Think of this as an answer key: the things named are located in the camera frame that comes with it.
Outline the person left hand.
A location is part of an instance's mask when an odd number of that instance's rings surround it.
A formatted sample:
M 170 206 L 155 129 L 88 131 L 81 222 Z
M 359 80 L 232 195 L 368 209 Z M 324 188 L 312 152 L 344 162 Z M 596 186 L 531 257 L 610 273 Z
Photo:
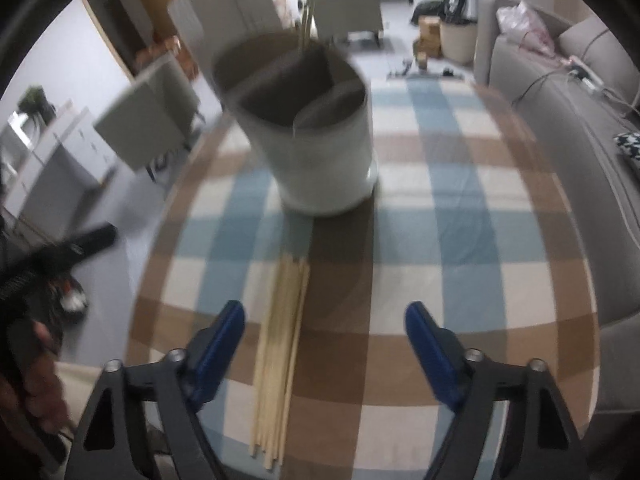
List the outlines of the person left hand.
M 25 400 L 21 403 L 9 383 L 1 378 L 1 420 L 15 439 L 24 437 L 17 426 L 16 418 L 22 409 L 35 417 L 46 434 L 57 434 L 68 423 L 68 407 L 63 398 L 63 386 L 56 374 L 53 359 L 53 339 L 47 327 L 40 322 L 34 324 L 34 333 L 43 346 L 25 374 Z

